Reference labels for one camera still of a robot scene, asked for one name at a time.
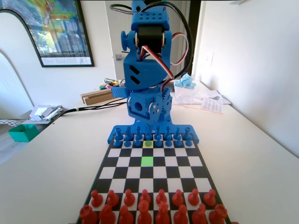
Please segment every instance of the chessboard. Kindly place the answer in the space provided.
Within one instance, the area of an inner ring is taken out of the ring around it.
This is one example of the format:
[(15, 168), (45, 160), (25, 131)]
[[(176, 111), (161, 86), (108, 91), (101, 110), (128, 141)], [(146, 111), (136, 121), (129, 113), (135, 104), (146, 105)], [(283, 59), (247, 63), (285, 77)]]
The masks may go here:
[[(115, 223), (118, 223), (120, 208), (124, 205), (124, 197), (126, 196), (125, 191), (130, 189), (135, 196), (135, 202), (128, 207), (128, 210), (133, 214), (133, 223), (136, 224), (140, 214), (138, 209), (140, 196), (142, 191), (146, 189), (151, 198), (149, 213), (152, 217), (152, 223), (155, 223), (155, 216), (159, 211), (156, 197), (159, 190), (163, 189), (169, 205), (170, 223), (174, 224), (173, 217), (178, 211), (178, 207), (173, 204), (171, 199), (179, 189), (182, 191), (183, 204), (187, 208), (188, 222), (193, 223), (192, 213), (199, 208), (201, 203), (204, 203), (207, 223), (210, 224), (209, 213), (214, 210), (215, 206), (209, 206), (204, 202), (204, 194), (208, 193), (210, 189), (214, 189), (216, 204), (222, 204), (222, 201), (194, 138), (192, 138), (192, 144), (188, 143), (189, 146), (183, 140), (183, 144), (177, 147), (174, 133), (171, 133), (171, 139), (168, 138), (171, 145), (168, 142), (167, 145), (170, 146), (167, 146), (164, 134), (162, 134), (161, 141), (163, 143), (157, 147), (155, 144), (157, 139), (154, 134), (152, 134), (152, 140), (145, 140), (144, 135), (142, 135), (141, 145), (136, 147), (134, 145), (136, 135), (134, 134), (134, 139), (127, 147), (125, 146), (125, 135), (123, 136), (117, 147), (114, 146), (115, 139), (113, 138), (111, 141), (84, 205), (91, 206), (92, 210), (99, 215), (107, 203), (108, 191), (112, 189), (119, 197), (117, 205), (112, 208), (116, 217)], [(197, 189), (199, 192), (199, 204), (196, 206), (188, 202), (188, 195), (193, 189)], [(96, 208), (91, 205), (91, 192), (94, 190), (103, 196), (103, 203)], [(82, 220), (78, 218), (76, 223), (81, 224)], [(225, 219), (225, 223), (231, 224), (229, 217)]]

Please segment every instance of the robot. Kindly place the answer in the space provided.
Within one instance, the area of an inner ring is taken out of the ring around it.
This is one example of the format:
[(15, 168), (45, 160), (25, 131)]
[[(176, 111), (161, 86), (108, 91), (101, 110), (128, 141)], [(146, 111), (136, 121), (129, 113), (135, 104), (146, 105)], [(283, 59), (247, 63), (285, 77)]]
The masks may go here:
[[(132, 1), (132, 9), (145, 7), (143, 1)], [(135, 134), (139, 129), (141, 134), (145, 137), (150, 136), (151, 140), (153, 134), (157, 132), (157, 127), (160, 133), (189, 132), (193, 140), (199, 143), (191, 125), (175, 125), (171, 121), (172, 96), (170, 89), (163, 85), (171, 65), (171, 40), (169, 17), (165, 6), (151, 7), (145, 12), (134, 12), (131, 31), (128, 34), (122, 31), (122, 48), (124, 51), (130, 49), (123, 62), (126, 86), (112, 87), (112, 94), (114, 97), (127, 98), (128, 114), (135, 118), (135, 122), (132, 125), (114, 126), (108, 143), (113, 139), (116, 130), (125, 134), (128, 127), (131, 133)], [(158, 56), (163, 63), (145, 58), (145, 50), (148, 53), (155, 52), (155, 56)]]

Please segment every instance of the paper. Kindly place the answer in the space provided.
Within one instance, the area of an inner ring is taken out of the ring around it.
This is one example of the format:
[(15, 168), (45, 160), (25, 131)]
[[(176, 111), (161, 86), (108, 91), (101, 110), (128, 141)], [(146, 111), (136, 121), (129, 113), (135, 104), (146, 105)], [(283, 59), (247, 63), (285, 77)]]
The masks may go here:
[(205, 111), (223, 113), (222, 112), (222, 105), (223, 105), (223, 103), (220, 100), (204, 98), (202, 100), (200, 108), (202, 110), (205, 110)]

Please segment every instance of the door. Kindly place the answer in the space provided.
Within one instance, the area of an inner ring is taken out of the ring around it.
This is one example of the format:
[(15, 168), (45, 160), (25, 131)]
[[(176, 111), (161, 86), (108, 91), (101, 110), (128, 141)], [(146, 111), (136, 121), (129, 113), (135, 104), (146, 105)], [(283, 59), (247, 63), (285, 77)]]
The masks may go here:
[[(186, 20), (188, 21), (190, 1), (171, 0), (170, 2), (179, 8), (179, 10), (184, 14)], [(128, 32), (131, 30), (132, 15), (113, 11), (109, 8), (109, 6), (111, 4), (123, 4), (131, 7), (132, 1), (109, 0), (109, 1), (105, 1), (105, 3), (106, 3), (107, 18), (108, 18), (109, 33), (110, 33), (110, 39), (112, 45), (116, 78), (124, 79), (125, 75), (123, 71), (123, 60), (121, 58), (125, 58), (126, 53), (122, 52), (123, 49), (121, 47), (121, 31), (124, 30), (126, 34), (128, 34)], [(171, 32), (173, 34), (176, 32), (185, 33), (183, 23), (181, 22), (178, 15), (170, 8), (167, 8), (167, 12), (170, 19)], [(171, 61), (176, 63), (182, 57), (184, 53), (183, 52), (184, 49), (185, 49), (184, 39), (182, 37), (176, 38), (171, 45)], [(173, 73), (173, 75), (178, 74), (178, 72), (181, 71), (183, 66), (184, 63), (181, 63), (180, 65), (177, 66), (171, 65), (171, 72)]]

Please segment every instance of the green square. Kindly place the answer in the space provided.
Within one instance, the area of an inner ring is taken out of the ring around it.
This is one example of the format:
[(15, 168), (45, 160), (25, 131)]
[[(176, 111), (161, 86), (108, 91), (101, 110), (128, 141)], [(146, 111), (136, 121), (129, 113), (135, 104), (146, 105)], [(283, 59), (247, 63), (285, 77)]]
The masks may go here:
[(142, 167), (153, 167), (154, 166), (154, 157), (153, 156), (143, 156), (141, 158)]

